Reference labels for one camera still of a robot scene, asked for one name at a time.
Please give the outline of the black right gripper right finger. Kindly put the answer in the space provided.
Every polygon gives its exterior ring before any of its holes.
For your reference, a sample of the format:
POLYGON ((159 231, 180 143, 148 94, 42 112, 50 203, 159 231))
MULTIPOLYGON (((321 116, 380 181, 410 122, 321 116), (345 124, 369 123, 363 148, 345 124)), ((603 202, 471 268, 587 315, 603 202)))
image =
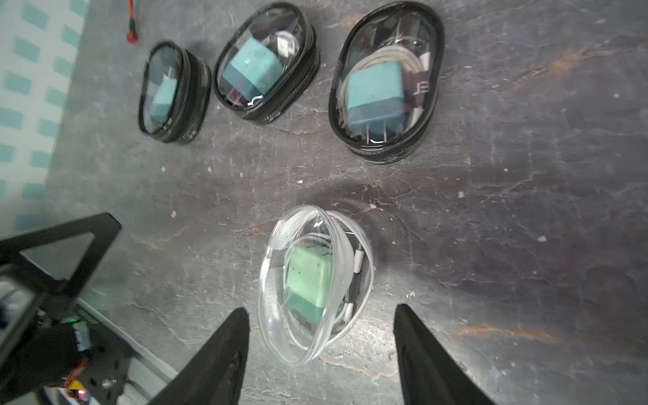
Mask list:
POLYGON ((409 305, 397 306, 393 333, 406 404, 494 404, 409 305))

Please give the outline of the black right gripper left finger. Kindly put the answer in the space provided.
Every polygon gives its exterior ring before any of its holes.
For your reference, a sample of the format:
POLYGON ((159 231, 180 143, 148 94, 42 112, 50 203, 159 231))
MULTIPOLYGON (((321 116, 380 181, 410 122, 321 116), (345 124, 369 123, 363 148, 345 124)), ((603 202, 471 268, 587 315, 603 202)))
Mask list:
POLYGON ((250 319, 237 308, 152 404, 237 404, 246 371, 250 319))

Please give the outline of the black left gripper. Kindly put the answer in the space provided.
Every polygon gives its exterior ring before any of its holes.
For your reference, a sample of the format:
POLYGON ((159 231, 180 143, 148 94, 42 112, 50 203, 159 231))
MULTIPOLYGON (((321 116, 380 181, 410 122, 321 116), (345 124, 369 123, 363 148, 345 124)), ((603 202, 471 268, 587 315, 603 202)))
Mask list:
POLYGON ((62 386, 93 356, 69 316, 123 226, 95 214, 1 241, 1 403, 62 386))

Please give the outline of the green charger cube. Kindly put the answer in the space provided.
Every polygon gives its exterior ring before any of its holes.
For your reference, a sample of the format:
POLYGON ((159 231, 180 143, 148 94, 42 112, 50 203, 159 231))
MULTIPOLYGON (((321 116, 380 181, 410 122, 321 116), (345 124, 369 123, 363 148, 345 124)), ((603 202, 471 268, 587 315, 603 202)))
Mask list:
POLYGON ((288 260, 285 291, 290 310, 318 325, 332 283, 332 249, 316 243, 292 246, 288 260))

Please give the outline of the teal charger cube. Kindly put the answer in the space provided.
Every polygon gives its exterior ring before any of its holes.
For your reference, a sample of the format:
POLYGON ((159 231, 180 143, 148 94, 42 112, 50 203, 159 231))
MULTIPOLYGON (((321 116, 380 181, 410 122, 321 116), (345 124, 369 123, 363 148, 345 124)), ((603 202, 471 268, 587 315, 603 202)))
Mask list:
POLYGON ((407 126, 401 62, 379 62, 349 74, 346 123, 353 135, 399 133, 407 126))
POLYGON ((273 88, 284 72, 278 57, 254 38, 249 38, 229 61, 223 72, 226 84, 248 106, 253 106, 273 88))

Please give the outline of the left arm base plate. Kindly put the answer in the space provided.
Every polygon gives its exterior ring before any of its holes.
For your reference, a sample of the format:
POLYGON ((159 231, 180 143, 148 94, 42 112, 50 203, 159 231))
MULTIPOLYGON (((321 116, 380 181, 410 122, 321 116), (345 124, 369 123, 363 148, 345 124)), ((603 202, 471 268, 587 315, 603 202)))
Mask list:
POLYGON ((131 347, 100 322, 85 320, 92 348, 80 383, 100 404, 117 404, 128 380, 131 347))

